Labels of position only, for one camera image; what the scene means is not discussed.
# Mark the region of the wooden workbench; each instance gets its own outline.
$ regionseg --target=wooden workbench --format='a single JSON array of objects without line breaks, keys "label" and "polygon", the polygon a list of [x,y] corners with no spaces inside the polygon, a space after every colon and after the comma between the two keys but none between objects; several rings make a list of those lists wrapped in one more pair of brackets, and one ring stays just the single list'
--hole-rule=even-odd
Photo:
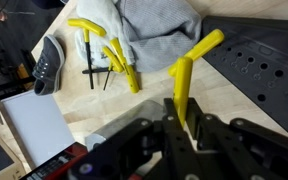
[{"label": "wooden workbench", "polygon": [[[243,16],[288,19],[288,0],[188,0],[202,16]],[[74,33],[66,20],[77,17],[77,0],[70,0],[45,34],[54,34],[63,44],[66,63],[62,72],[61,90],[54,98],[74,136],[84,143],[89,135],[102,125],[126,112],[146,99],[162,102],[172,97],[173,79],[167,68],[153,73],[141,73],[142,88],[137,94],[129,91],[124,75],[110,77],[106,91],[103,91],[106,73],[95,75],[95,89],[91,90],[89,78],[82,70],[87,68],[75,49]],[[43,39],[32,51],[38,60],[43,47]],[[190,97],[194,97],[204,112],[217,114],[223,121],[243,117],[270,129],[287,134],[260,108],[234,87],[204,59],[194,63]]]}]

